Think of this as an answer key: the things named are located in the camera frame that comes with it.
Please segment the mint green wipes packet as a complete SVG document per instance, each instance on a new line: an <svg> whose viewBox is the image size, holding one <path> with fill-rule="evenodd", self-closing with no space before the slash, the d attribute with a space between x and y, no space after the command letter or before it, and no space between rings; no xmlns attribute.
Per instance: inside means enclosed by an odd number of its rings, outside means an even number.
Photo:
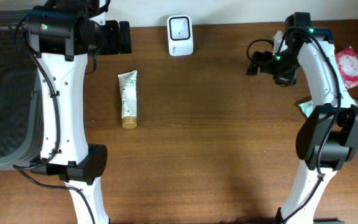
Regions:
<svg viewBox="0 0 358 224"><path fill-rule="evenodd" d="M313 112L313 101L309 100L304 103L300 103L298 105L302 111L302 113L308 118Z"/></svg>

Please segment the white cream tube gold cap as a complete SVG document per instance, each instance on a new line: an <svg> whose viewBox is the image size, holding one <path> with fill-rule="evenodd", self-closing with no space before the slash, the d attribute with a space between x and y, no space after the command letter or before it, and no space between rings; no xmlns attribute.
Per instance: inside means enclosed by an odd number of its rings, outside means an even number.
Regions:
<svg viewBox="0 0 358 224"><path fill-rule="evenodd" d="M121 94L121 119L124 129L137 127L137 70L117 76Z"/></svg>

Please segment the red floral tissue pack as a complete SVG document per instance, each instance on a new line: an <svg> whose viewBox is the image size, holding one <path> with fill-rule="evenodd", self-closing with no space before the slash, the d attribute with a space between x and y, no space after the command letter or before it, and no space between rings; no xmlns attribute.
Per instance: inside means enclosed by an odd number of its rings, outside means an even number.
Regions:
<svg viewBox="0 0 358 224"><path fill-rule="evenodd" d="M346 89L358 86L358 53L349 46L336 53L335 58Z"/></svg>

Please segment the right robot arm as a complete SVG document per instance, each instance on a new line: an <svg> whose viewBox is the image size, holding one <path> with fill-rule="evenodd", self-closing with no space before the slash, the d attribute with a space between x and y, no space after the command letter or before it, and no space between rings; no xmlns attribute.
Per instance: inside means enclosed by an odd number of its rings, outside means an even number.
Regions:
<svg viewBox="0 0 358 224"><path fill-rule="evenodd" d="M314 223L329 181L358 150L358 106L340 76L332 32L314 27L308 12L288 16L285 31L278 31L269 44L270 52L247 54L247 74L267 73L277 85L288 87L303 70L313 104L296 136L298 173L274 223Z"/></svg>

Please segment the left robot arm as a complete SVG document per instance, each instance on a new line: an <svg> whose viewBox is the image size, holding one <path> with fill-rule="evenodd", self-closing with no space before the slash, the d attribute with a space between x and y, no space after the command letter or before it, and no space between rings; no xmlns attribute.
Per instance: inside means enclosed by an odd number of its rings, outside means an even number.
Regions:
<svg viewBox="0 0 358 224"><path fill-rule="evenodd" d="M47 1L25 16L23 41L42 88L44 138L22 173L56 175L78 223L109 223L101 190L108 150L86 141L83 85L88 60L132 51L127 21L105 18L109 1Z"/></svg>

